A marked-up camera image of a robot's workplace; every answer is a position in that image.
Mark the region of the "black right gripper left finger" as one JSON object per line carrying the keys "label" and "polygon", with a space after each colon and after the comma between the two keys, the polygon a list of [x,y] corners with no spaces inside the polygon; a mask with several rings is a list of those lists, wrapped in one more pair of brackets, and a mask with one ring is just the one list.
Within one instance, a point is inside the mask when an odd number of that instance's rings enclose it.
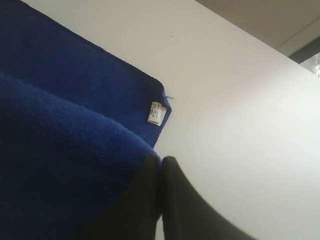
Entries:
{"label": "black right gripper left finger", "polygon": [[82,229],[83,240],[153,240],[158,213],[156,195],[160,162],[147,156],[117,201]]}

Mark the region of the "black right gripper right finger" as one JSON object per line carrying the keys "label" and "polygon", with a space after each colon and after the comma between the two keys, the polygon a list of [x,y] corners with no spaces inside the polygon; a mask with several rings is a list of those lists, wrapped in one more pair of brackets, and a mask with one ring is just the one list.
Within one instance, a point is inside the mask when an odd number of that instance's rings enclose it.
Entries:
{"label": "black right gripper right finger", "polygon": [[159,192],[166,240],[252,239],[201,197],[172,156],[162,160]]}

